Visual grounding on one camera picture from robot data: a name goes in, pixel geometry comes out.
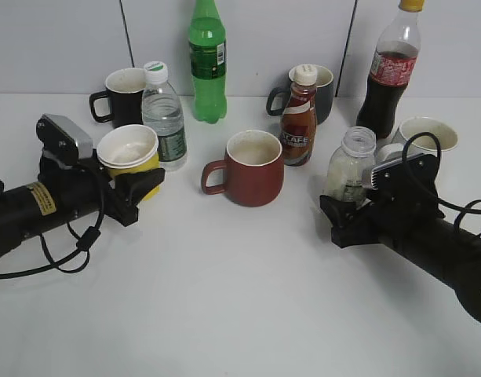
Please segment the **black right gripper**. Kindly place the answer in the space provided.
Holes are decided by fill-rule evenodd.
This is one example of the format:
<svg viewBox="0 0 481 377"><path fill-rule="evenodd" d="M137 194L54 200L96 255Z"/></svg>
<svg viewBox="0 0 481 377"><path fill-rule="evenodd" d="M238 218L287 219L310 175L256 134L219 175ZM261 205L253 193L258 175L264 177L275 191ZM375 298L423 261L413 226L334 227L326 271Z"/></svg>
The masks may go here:
<svg viewBox="0 0 481 377"><path fill-rule="evenodd" d="M321 195L319 203L331 222L331 241L338 247L376 244L383 238L401 240L416 226L444 218L437 208L420 204L405 207L388 200L358 208L355 202Z"/></svg>

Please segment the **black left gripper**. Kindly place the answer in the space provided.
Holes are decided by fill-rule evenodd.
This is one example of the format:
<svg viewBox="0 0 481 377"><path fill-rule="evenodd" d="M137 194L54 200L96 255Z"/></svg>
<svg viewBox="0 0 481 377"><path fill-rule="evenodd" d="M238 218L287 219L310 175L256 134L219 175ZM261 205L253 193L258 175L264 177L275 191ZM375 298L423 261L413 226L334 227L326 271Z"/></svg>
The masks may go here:
<svg viewBox="0 0 481 377"><path fill-rule="evenodd" d="M115 177L114 190L96 160L86 159L80 166L67 166L51 152L44 151L39 161L38 181L48 189L56 211L46 215L38 225L59 227L100 209L121 225L132 225L139 220L135 205L151 196L165 176L163 168L120 174Z"/></svg>

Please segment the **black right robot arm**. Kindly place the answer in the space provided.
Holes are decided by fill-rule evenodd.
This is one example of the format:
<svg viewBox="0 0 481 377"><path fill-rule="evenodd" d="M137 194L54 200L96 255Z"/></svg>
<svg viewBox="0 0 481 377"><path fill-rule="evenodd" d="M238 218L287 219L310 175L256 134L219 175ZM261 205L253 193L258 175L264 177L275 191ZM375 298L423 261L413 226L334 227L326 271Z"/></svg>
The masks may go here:
<svg viewBox="0 0 481 377"><path fill-rule="evenodd" d="M397 200L353 203L322 195L320 207L340 248L381 243L450 287L481 323L481 234L456 230L435 207Z"/></svg>

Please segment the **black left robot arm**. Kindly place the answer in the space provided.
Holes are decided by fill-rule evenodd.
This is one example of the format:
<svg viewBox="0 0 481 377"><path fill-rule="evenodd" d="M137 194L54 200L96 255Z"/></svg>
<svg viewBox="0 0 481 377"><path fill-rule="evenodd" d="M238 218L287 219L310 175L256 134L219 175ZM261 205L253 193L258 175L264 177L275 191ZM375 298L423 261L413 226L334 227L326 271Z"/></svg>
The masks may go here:
<svg viewBox="0 0 481 377"><path fill-rule="evenodd" d="M36 182L0 192L0 258L26 239L96 212L95 225L76 236L77 250L89 251L100 236L104 217L125 227L137 222L139 202L163 183L165 175L164 169L151 168L111 178L96 157L70 167L42 157Z"/></svg>

